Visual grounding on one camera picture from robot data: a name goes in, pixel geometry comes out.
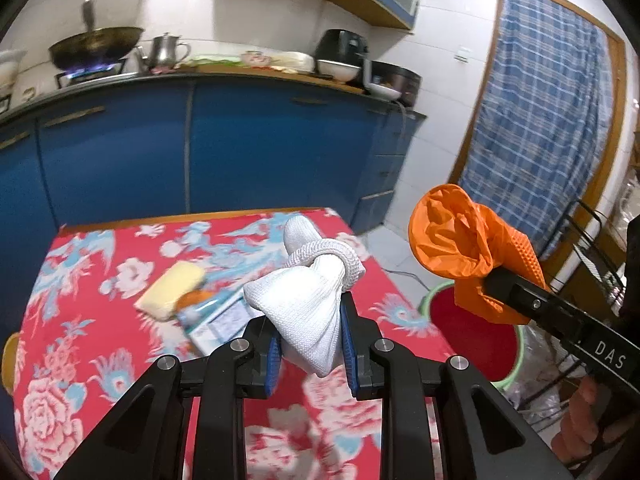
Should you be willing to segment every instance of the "table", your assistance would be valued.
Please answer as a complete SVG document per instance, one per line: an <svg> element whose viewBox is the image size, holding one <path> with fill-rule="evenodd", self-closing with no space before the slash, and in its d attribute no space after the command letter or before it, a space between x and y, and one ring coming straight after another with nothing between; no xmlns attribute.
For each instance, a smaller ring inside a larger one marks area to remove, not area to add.
<svg viewBox="0 0 640 480"><path fill-rule="evenodd" d="M293 214L186 216L63 229L42 264L18 343L15 427L29 473L52 478L158 356L197 357L176 320L158 322L133 307L151 283L177 260L191 260L207 271L206 288L238 288L282 266L282 229ZM323 236L352 245L363 261L367 273L352 291L361 316L375 319L383 335L416 355L444 361L453 354L334 211L302 214ZM273 396L244 405L249 478L378 477L381 403L353 399L344 367L319 379L283 362ZM185 478L197 412L196 402Z"/></svg>

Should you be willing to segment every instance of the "wok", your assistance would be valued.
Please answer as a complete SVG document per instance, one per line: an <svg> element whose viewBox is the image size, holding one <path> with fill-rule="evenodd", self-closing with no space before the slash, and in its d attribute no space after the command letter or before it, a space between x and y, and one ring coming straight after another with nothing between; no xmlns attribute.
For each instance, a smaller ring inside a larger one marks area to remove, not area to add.
<svg viewBox="0 0 640 480"><path fill-rule="evenodd" d="M91 0L82 4L82 19L86 32L49 47L53 64L64 72L117 62L136 46L144 30L139 27L94 28L94 4Z"/></svg>

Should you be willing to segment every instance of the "blue gripper pad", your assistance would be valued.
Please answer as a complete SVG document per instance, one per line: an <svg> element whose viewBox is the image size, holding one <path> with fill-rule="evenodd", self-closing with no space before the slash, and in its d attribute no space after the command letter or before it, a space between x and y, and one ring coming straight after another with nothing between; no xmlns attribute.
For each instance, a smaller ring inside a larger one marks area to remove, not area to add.
<svg viewBox="0 0 640 480"><path fill-rule="evenodd" d="M269 343L267 353L267 373L264 378L264 391L267 397L276 389L278 374L280 373L280 360L282 358L282 348L280 347L280 335L273 336Z"/></svg>
<svg viewBox="0 0 640 480"><path fill-rule="evenodd" d="M347 372L347 383L353 397L358 393L358 369L356 368L356 352L351 339L351 330L344 305L340 302L340 329L342 332L342 355L344 357L344 369Z"/></svg>

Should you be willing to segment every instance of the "white sock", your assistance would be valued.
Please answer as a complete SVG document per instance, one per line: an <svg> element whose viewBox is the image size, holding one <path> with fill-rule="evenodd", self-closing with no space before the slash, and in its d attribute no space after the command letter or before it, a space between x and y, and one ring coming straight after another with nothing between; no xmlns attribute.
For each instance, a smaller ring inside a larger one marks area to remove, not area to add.
<svg viewBox="0 0 640 480"><path fill-rule="evenodd" d="M340 295L364 266L351 247L321 238L302 215L287 221L284 245L287 267L245 284L244 297L278 329L288 360L325 377L342 363Z"/></svg>

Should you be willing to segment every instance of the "orange rubber glove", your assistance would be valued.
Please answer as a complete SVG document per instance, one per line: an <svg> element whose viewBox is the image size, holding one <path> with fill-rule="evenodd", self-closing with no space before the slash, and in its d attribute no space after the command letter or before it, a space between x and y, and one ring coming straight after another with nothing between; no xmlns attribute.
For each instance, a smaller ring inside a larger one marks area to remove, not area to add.
<svg viewBox="0 0 640 480"><path fill-rule="evenodd" d="M409 244L423 267L456 281L456 305L492 323L529 322L482 291L482 279L495 267L546 288L527 236L455 184L435 187L420 199L409 220Z"/></svg>

